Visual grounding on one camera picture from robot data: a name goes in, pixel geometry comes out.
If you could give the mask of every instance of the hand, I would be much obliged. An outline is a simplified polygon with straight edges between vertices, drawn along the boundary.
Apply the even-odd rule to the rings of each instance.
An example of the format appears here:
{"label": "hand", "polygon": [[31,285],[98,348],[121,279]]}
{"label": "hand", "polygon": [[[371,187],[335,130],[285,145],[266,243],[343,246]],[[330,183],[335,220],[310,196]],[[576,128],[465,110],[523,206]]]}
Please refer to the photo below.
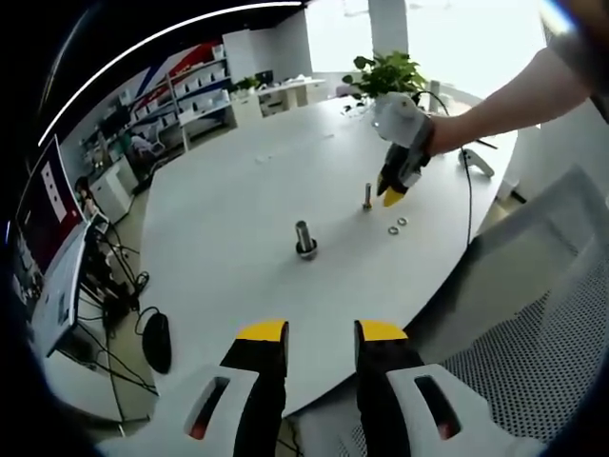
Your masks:
{"label": "hand", "polygon": [[458,149],[464,144],[473,141],[473,139],[468,138],[467,123],[463,122],[463,120],[462,116],[431,116],[431,121],[434,124],[434,133],[427,153],[433,157],[434,155]]}

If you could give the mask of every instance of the white pillar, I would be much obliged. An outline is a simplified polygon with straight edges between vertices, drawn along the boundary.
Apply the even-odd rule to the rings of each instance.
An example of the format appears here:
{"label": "white pillar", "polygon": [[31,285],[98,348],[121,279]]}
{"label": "white pillar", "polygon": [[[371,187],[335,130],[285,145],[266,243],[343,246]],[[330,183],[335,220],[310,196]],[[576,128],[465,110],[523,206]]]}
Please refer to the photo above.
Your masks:
{"label": "white pillar", "polygon": [[406,0],[368,0],[368,10],[374,52],[408,52]]}

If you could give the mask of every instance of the computer mouse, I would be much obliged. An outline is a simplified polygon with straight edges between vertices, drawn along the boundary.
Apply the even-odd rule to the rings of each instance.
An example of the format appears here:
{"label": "computer mouse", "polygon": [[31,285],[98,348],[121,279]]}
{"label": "computer mouse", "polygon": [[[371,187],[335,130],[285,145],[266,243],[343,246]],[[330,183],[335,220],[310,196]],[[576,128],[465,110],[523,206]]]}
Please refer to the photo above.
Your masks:
{"label": "computer mouse", "polygon": [[142,350],[148,364],[161,374],[171,367],[171,338],[169,320],[162,312],[150,316],[142,332]]}

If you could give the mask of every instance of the round white table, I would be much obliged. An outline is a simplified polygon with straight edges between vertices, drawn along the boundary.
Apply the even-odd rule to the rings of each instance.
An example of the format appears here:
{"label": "round white table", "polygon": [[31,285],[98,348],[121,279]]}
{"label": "round white table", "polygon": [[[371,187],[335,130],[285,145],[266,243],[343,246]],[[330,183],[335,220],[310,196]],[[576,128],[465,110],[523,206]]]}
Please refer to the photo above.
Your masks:
{"label": "round white table", "polygon": [[[389,144],[369,114],[344,116],[344,99],[291,110],[231,131],[159,170],[147,202],[142,308],[169,320],[173,362],[156,374],[161,395],[224,358],[238,331],[289,321],[284,415],[355,371],[353,322],[405,327],[465,252],[468,188],[457,153],[433,159],[391,208],[362,211]],[[493,167],[471,170],[472,233],[495,198],[516,134],[499,150],[470,145]],[[399,235],[387,229],[406,217]],[[319,252],[295,251],[305,220]]]}

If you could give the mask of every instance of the green leaves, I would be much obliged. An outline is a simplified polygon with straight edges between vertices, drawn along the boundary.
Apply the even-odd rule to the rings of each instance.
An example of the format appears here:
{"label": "green leaves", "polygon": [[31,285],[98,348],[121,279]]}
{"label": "green leaves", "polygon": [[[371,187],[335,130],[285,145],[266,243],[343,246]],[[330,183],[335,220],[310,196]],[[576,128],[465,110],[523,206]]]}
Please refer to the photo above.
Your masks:
{"label": "green leaves", "polygon": [[425,79],[419,74],[419,64],[410,55],[394,50],[388,55],[375,54],[370,60],[361,55],[353,60],[362,77],[355,82],[352,75],[343,77],[343,82],[361,91],[355,98],[377,98],[388,92],[416,92],[425,87]]}

